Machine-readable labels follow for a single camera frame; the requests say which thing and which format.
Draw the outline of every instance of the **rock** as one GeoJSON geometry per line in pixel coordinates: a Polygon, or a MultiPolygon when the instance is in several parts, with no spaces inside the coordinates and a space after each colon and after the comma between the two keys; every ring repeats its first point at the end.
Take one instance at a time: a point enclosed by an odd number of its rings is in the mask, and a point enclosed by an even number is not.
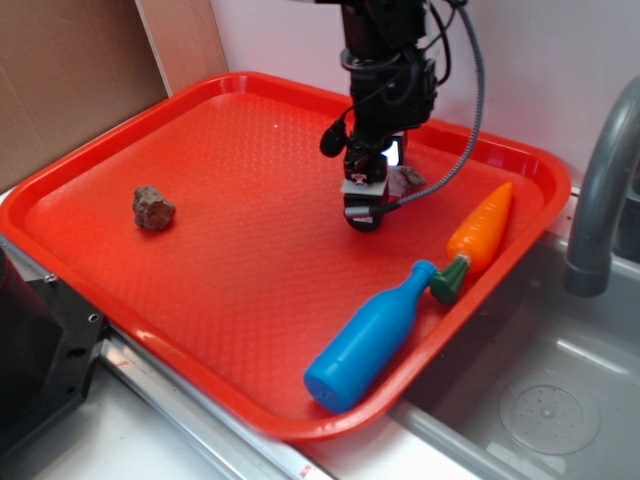
{"type": "Polygon", "coordinates": [[[133,199],[134,221],[145,230],[163,230],[167,228],[176,206],[166,200],[153,185],[136,188],[133,199]]]}
{"type": "Polygon", "coordinates": [[[427,181],[415,169],[400,165],[389,169],[389,195],[404,197],[412,189],[424,187],[427,181]]]}

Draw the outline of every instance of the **orange plastic tray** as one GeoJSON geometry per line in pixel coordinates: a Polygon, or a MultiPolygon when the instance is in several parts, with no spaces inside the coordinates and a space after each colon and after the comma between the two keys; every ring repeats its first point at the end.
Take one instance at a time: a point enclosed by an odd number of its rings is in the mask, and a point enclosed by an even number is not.
{"type": "MultiPolygon", "coordinates": [[[[342,163],[318,149],[347,97],[253,73],[203,81],[18,186],[0,230],[109,320],[249,424],[285,440],[333,437],[385,412],[565,205],[551,155],[481,135],[445,188],[373,233],[342,216],[342,163]],[[445,244],[490,191],[515,183],[498,257],[453,307],[424,295],[404,348],[355,409],[314,402],[303,372],[357,308],[412,264],[444,267],[445,244]],[[133,191],[177,207],[168,230],[133,222],[133,191]]],[[[446,173],[469,131],[412,131],[406,163],[446,173]]]]}

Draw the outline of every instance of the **black device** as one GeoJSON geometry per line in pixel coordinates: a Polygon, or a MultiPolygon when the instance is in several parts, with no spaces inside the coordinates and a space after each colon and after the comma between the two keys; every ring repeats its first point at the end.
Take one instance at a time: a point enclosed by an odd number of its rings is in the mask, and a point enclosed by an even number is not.
{"type": "Polygon", "coordinates": [[[0,460],[84,401],[103,321],[55,276],[25,281],[0,248],[0,460]]]}
{"type": "MultiPolygon", "coordinates": [[[[320,149],[344,156],[345,209],[387,201],[384,151],[396,135],[429,119],[436,98],[435,62],[418,46],[426,36],[423,0],[316,1],[339,4],[346,48],[342,66],[350,72],[355,123],[346,133],[346,113],[323,136],[320,149]]],[[[354,228],[375,230],[381,216],[348,218],[354,228]]]]}

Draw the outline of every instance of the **blue bottle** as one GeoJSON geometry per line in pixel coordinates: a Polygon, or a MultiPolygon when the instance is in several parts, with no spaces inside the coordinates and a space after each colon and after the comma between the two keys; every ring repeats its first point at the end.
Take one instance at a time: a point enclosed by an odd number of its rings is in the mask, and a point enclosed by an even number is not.
{"type": "Polygon", "coordinates": [[[356,312],[304,374],[309,393],[334,413],[353,408],[405,342],[418,299],[436,272],[416,262],[399,287],[374,295],[356,312]]]}

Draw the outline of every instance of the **sink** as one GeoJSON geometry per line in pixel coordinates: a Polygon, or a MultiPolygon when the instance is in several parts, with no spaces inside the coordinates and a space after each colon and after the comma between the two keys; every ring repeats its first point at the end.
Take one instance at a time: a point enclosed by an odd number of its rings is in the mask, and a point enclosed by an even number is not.
{"type": "Polygon", "coordinates": [[[640,471],[640,267],[615,258],[607,291],[580,298],[565,250],[545,234],[392,412],[481,478],[640,471]]]}

